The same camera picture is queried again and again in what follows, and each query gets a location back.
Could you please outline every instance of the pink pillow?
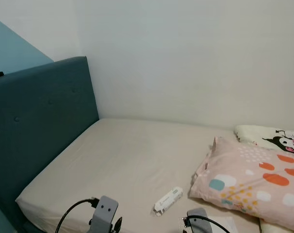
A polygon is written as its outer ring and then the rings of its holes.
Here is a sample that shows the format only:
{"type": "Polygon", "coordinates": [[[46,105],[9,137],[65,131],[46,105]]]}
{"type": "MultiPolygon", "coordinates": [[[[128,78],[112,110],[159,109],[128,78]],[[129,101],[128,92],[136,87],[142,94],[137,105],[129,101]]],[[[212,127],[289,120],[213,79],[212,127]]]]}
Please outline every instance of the pink pillow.
{"type": "Polygon", "coordinates": [[[294,230],[294,154],[215,138],[190,197],[294,230]]]}

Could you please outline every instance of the beige fitted sheet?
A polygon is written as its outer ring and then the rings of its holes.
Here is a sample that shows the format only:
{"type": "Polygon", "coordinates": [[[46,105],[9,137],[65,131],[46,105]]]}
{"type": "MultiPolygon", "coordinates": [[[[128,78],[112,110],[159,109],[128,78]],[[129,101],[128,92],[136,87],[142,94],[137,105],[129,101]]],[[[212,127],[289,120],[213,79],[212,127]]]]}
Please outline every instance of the beige fitted sheet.
{"type": "MultiPolygon", "coordinates": [[[[209,216],[232,216],[241,233],[259,233],[257,218],[188,198],[192,175],[214,136],[235,138],[232,131],[216,128],[101,119],[54,159],[16,201],[24,215],[48,233],[55,231],[72,204],[103,195],[119,203],[114,222],[123,217],[122,233],[177,233],[178,218],[198,207],[209,216]],[[183,188],[183,197],[164,215],[154,216],[154,203],[175,186],[183,188]]],[[[93,212],[88,203],[76,207],[60,232],[85,233],[93,212]]]]}

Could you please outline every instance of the pillowcase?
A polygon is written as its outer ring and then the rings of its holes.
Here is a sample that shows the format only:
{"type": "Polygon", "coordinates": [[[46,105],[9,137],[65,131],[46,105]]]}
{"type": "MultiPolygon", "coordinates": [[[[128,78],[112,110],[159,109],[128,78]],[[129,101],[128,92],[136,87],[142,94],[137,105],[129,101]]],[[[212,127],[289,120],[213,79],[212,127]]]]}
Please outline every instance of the pillowcase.
{"type": "Polygon", "coordinates": [[[294,230],[294,154],[215,138],[190,197],[294,230]]]}
{"type": "Polygon", "coordinates": [[[294,153],[294,131],[257,125],[238,125],[234,132],[240,142],[294,153]]]}

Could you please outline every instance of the teal headboard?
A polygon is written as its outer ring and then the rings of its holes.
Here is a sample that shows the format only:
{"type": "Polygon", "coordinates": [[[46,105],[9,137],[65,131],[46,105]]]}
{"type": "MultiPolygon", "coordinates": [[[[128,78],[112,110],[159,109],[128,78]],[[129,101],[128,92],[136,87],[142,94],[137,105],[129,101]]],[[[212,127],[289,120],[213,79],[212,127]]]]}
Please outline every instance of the teal headboard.
{"type": "Polygon", "coordinates": [[[18,232],[30,223],[15,199],[97,120],[86,57],[0,77],[0,209],[18,232]]]}

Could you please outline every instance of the black wire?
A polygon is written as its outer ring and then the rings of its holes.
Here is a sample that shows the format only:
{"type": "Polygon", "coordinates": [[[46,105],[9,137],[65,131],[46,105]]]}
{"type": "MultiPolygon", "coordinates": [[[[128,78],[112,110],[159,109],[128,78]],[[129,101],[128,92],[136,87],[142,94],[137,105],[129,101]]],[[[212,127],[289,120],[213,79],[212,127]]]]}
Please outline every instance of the black wire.
{"type": "Polygon", "coordinates": [[[89,203],[91,203],[91,202],[92,202],[92,199],[81,200],[81,201],[79,201],[79,202],[73,204],[73,205],[72,205],[72,206],[66,211],[66,213],[63,215],[63,217],[61,218],[61,220],[60,220],[58,226],[57,226],[56,229],[55,229],[55,233],[58,233],[58,232],[59,232],[59,229],[60,229],[60,227],[61,227],[61,224],[62,224],[62,222],[64,221],[66,215],[68,215],[68,213],[69,213],[72,209],[74,209],[77,205],[80,205],[81,203],[85,203],[85,202],[89,202],[89,203]]]}
{"type": "Polygon", "coordinates": [[[226,233],[230,233],[226,228],[224,228],[222,225],[220,225],[218,222],[215,222],[213,220],[211,220],[210,218],[208,217],[204,217],[204,216],[200,216],[200,215],[190,215],[187,217],[188,219],[191,219],[191,218],[200,218],[202,220],[205,220],[205,221],[208,221],[208,222],[211,222],[213,224],[215,224],[217,227],[221,228],[222,230],[224,230],[226,233]]]}

